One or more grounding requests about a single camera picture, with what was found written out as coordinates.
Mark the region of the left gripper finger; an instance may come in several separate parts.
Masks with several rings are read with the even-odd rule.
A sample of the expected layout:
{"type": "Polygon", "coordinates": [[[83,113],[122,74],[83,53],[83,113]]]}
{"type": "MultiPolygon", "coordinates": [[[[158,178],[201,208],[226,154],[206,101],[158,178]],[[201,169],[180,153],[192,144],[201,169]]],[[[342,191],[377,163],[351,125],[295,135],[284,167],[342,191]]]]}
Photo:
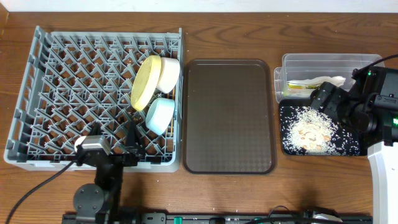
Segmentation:
{"type": "Polygon", "coordinates": [[[101,125],[99,123],[95,123],[90,131],[90,136],[101,136],[101,125]]]}
{"type": "Polygon", "coordinates": [[[143,149],[143,143],[141,141],[138,128],[134,121],[129,122],[124,146],[127,149],[143,149]]]}

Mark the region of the white cup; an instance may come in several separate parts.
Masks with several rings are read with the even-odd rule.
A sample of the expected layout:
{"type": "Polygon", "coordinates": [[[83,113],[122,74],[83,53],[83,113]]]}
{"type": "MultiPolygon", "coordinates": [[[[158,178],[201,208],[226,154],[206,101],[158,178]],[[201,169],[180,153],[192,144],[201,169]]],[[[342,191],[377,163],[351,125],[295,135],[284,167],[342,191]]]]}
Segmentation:
{"type": "Polygon", "coordinates": [[[75,152],[78,152],[79,150],[84,149],[84,147],[83,147],[83,142],[85,141],[85,139],[86,139],[86,136],[82,136],[82,137],[79,137],[79,138],[75,141],[75,144],[74,144],[74,150],[75,150],[75,152]]]}

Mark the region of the light blue bowl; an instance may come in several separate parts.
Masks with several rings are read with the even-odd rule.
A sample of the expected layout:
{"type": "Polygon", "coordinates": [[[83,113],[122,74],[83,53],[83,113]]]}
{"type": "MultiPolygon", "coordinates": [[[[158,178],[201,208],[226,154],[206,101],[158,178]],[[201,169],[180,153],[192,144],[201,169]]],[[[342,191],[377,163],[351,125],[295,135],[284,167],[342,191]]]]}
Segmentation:
{"type": "Polygon", "coordinates": [[[146,126],[157,135],[162,135],[169,126],[174,114],[175,102],[172,99],[155,99],[146,115],[146,126]]]}

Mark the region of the yellow round plate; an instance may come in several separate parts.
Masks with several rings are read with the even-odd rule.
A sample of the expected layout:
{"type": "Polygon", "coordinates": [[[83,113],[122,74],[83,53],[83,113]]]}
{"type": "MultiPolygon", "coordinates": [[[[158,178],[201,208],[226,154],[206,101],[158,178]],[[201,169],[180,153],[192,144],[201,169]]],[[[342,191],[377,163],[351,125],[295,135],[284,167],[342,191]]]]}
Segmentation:
{"type": "Polygon", "coordinates": [[[160,77],[161,57],[151,55],[142,63],[132,86],[131,106],[142,111],[155,92],[160,77]]]}

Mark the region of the pink white bowl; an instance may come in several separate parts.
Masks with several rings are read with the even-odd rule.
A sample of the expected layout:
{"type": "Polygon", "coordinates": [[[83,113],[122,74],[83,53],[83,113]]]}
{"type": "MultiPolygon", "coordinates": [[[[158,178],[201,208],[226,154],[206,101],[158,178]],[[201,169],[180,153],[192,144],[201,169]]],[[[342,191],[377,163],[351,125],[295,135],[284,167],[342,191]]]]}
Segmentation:
{"type": "Polygon", "coordinates": [[[161,58],[161,69],[156,89],[162,93],[171,92],[180,75],[180,62],[175,58],[161,58]]]}

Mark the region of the green orange snack wrapper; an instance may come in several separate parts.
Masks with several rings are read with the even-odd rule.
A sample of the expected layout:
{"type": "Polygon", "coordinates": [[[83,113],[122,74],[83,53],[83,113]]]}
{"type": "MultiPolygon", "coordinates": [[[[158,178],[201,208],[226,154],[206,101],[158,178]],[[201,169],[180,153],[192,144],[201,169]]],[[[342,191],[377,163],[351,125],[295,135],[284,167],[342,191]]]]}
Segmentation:
{"type": "Polygon", "coordinates": [[[288,82],[287,86],[283,89],[284,93],[288,92],[305,92],[305,91],[313,91],[320,86],[319,83],[316,84],[304,84],[304,83],[292,83],[288,82]]]}

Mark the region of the white napkin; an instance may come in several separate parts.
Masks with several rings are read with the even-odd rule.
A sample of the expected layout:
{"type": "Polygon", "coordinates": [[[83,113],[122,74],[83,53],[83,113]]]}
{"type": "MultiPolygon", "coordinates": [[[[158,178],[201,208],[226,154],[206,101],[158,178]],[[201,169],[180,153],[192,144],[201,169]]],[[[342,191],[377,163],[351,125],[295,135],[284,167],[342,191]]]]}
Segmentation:
{"type": "Polygon", "coordinates": [[[304,84],[316,84],[319,83],[320,85],[324,82],[332,83],[335,86],[341,86],[346,81],[346,78],[342,76],[335,76],[335,77],[316,77],[312,79],[305,79],[305,80],[290,80],[288,82],[292,83],[304,83],[304,84]]]}

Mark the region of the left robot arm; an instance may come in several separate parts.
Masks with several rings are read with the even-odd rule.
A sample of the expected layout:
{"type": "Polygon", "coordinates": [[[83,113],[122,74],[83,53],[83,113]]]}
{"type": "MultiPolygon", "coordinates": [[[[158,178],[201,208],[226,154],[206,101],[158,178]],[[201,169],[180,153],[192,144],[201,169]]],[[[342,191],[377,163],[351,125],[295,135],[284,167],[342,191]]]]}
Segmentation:
{"type": "Polygon", "coordinates": [[[111,154],[109,141],[96,123],[90,133],[76,140],[76,163],[96,168],[92,184],[82,185],[73,198],[76,214],[70,223],[140,223],[135,212],[119,208],[125,167],[137,166],[145,154],[135,122],[128,125],[124,154],[111,154]]]}

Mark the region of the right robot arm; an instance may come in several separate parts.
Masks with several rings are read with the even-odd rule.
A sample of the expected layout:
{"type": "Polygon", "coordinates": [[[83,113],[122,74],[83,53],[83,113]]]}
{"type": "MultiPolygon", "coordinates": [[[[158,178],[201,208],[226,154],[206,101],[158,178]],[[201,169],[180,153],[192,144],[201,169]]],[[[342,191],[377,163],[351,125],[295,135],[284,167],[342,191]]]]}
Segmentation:
{"type": "Polygon", "coordinates": [[[397,70],[368,65],[352,78],[349,91],[322,83],[310,106],[357,132],[371,165],[373,222],[397,223],[397,70]]]}

